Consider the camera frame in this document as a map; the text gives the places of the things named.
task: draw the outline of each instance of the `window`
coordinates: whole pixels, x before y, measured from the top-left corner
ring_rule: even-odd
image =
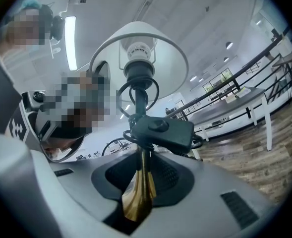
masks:
[[[230,69],[226,69],[222,72],[222,75],[224,76],[224,78],[229,79],[230,77],[233,76],[233,74],[231,73]]]
[[[229,68],[222,71],[219,75],[217,75],[215,78],[213,78],[210,82],[203,85],[204,90],[208,93],[212,91],[214,88],[221,85],[223,82],[225,82],[227,79],[231,78],[233,76],[232,72]],[[232,87],[234,83],[230,82],[228,85],[225,85],[220,90],[218,90],[216,93],[212,93],[210,95],[211,101],[221,97],[222,99],[226,98],[229,93],[232,92]]]

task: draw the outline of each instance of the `table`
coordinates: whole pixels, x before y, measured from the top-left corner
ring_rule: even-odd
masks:
[[[284,64],[289,64],[291,63],[292,64],[292,52],[283,57],[283,58],[280,58],[278,61],[276,61],[273,65],[272,65],[272,68],[275,68],[275,67],[279,67],[281,65],[284,65]]]
[[[221,100],[205,109],[194,113],[193,116],[189,119],[189,121],[193,122],[194,125],[198,125],[201,127],[204,138],[206,141],[209,141],[209,138],[205,131],[205,126],[209,123],[218,121],[225,117],[229,117],[238,111],[250,108],[251,116],[254,122],[254,125],[257,125],[257,119],[255,116],[255,111],[253,108],[253,104],[259,100],[262,102],[262,107],[265,113],[265,121],[266,121],[266,132],[267,132],[267,150],[270,151],[272,148],[272,131],[271,131],[271,120],[270,113],[268,109],[267,99],[265,96],[265,89],[255,88],[255,87],[245,87],[250,89],[251,91],[241,98],[237,98],[236,100],[227,103],[226,100]],[[193,151],[196,158],[199,158],[198,153]]]

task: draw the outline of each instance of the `lamp shade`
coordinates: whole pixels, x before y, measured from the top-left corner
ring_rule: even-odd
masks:
[[[115,93],[127,82],[123,73],[123,68],[131,60],[128,58],[127,46],[130,43],[140,44],[134,41],[138,38],[148,39],[153,43],[153,47],[147,48],[145,59],[149,59],[155,69],[153,79],[157,81],[160,88],[159,98],[178,90],[188,74],[188,61],[184,52],[162,32],[140,21],[131,22],[110,36],[94,53],[90,70],[94,72],[98,65],[106,61],[109,65],[107,75],[111,83],[111,92]],[[149,101],[154,100],[156,87],[152,85],[146,91]],[[121,100],[131,102],[128,90],[123,92]]]

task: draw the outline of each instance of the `floor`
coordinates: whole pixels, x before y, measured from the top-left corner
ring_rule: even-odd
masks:
[[[261,121],[205,142],[198,149],[204,162],[219,165],[281,202],[292,186],[292,101],[271,115],[273,146],[266,149],[266,125]]]

